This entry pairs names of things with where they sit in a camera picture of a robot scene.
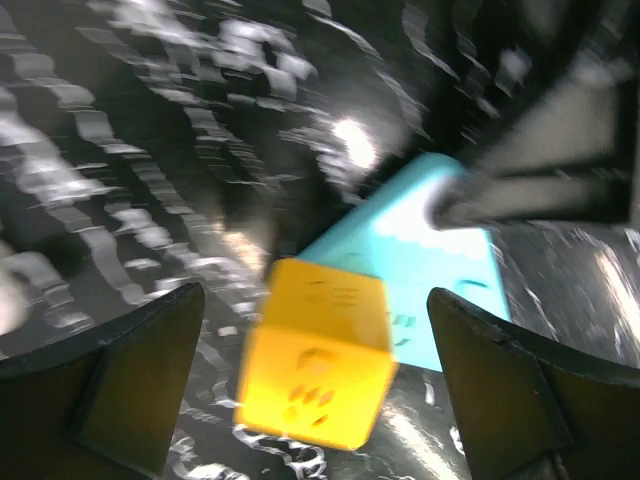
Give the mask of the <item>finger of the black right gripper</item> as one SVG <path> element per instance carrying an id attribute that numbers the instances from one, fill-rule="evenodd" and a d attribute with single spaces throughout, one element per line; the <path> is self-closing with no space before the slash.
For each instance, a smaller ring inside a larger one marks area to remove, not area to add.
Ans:
<path id="1" fill-rule="evenodd" d="M 633 223 L 633 82 L 565 77 L 462 156 L 425 206 L 440 229 Z"/>

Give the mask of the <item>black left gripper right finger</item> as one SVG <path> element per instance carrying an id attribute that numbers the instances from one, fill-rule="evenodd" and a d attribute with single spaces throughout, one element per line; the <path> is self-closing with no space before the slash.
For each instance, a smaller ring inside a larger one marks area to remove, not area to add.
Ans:
<path id="1" fill-rule="evenodd" d="M 430 292 L 428 313 L 472 478 L 638 478 L 637 369 L 443 288 Z"/>

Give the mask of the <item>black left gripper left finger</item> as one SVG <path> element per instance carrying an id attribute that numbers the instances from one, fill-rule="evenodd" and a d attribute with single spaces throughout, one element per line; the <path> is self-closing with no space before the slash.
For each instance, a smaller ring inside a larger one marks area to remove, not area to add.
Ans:
<path id="1" fill-rule="evenodd" d="M 2 360 L 2 478 L 161 478 L 204 306 L 188 283 Z"/>

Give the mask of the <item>teal triangular power strip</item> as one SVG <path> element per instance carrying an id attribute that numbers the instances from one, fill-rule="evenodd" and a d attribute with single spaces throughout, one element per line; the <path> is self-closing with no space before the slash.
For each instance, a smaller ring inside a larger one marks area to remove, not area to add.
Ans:
<path id="1" fill-rule="evenodd" d="M 438 230 L 430 210 L 463 168 L 424 154 L 402 168 L 299 253 L 308 262 L 380 278 L 390 308 L 392 350 L 399 362 L 441 368 L 427 298 L 445 288 L 509 320 L 490 234 L 482 228 Z"/>

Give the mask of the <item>yellow cube socket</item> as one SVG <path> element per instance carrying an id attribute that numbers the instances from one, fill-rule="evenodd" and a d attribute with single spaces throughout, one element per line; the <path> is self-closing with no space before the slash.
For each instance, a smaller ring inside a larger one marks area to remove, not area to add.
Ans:
<path id="1" fill-rule="evenodd" d="M 358 449 L 397 370 L 383 282 L 287 258 L 267 286 L 244 343 L 235 423 Z"/>

